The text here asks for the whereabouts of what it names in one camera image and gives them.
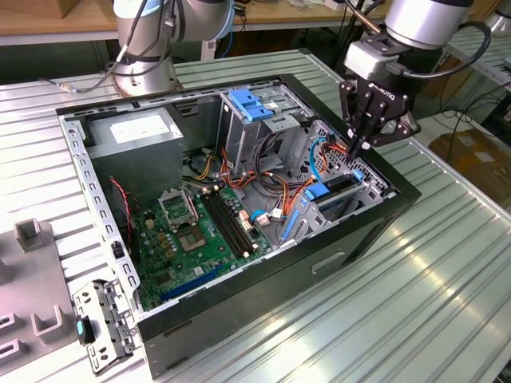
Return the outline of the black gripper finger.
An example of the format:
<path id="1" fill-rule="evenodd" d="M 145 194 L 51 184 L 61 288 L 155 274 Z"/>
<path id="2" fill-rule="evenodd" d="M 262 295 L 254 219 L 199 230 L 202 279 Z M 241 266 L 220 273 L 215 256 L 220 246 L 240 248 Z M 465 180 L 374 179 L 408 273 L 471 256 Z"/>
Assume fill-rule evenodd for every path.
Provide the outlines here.
<path id="1" fill-rule="evenodd" d="M 356 159 L 363 143 L 362 121 L 366 111 L 365 98 L 360 98 L 358 81 L 343 81 L 339 84 L 339 97 L 342 109 L 342 119 L 348 125 L 350 137 L 347 155 Z"/>
<path id="2" fill-rule="evenodd" d="M 405 140 L 419 132 L 405 101 L 375 101 L 362 121 L 362 150 Z"/>

